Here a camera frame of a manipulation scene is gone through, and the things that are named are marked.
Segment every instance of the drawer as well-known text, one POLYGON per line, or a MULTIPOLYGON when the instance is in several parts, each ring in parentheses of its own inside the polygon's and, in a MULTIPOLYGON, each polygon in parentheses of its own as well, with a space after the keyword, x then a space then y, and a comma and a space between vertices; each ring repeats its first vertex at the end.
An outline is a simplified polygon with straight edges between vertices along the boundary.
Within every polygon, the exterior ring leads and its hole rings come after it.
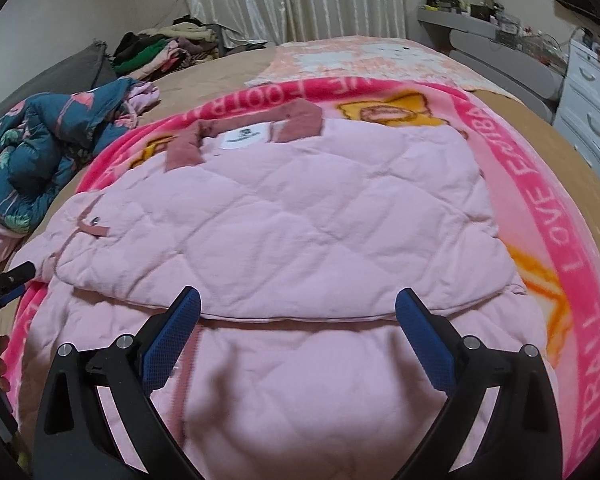
POLYGON ((554 121, 554 128, 573 146, 573 149, 583 158, 587 165, 600 179, 600 150, 595 144, 589 144, 583 138, 576 126, 577 120, 568 112, 558 112, 554 121))
POLYGON ((600 63, 595 56, 572 48, 567 78, 579 84, 600 105, 600 63))
POLYGON ((558 110, 566 110, 573 115, 579 122, 581 135, 588 137, 589 144, 595 144, 600 148, 600 108, 588 93, 569 81, 562 94, 558 110))

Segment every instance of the patterned blanket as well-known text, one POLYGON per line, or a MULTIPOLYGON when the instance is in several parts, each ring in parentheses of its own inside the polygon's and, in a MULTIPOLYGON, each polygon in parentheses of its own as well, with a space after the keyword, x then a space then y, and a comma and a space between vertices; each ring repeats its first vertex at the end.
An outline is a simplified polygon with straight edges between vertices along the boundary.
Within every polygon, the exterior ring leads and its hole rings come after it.
MULTIPOLYGON (((95 159, 78 192, 112 184, 198 119, 260 111, 297 97, 320 105, 325 117, 388 126, 450 124, 464 135, 488 184, 500 238, 545 313, 545 357, 558 377, 567 476, 600 436, 600 255, 549 167, 516 130, 472 95, 440 84, 355 76, 259 86, 128 132, 95 159)), ((16 315, 6 354, 13 400, 27 327, 45 294, 44 285, 33 283, 16 315)))

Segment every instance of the gray pillow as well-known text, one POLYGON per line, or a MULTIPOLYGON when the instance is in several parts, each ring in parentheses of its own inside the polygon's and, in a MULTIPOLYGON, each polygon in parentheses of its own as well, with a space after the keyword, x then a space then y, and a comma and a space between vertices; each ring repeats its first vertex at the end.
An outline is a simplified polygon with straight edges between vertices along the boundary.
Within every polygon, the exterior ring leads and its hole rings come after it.
POLYGON ((0 118, 23 99, 40 92, 75 94, 115 81, 107 44, 94 41, 83 51, 47 68, 0 103, 0 118))

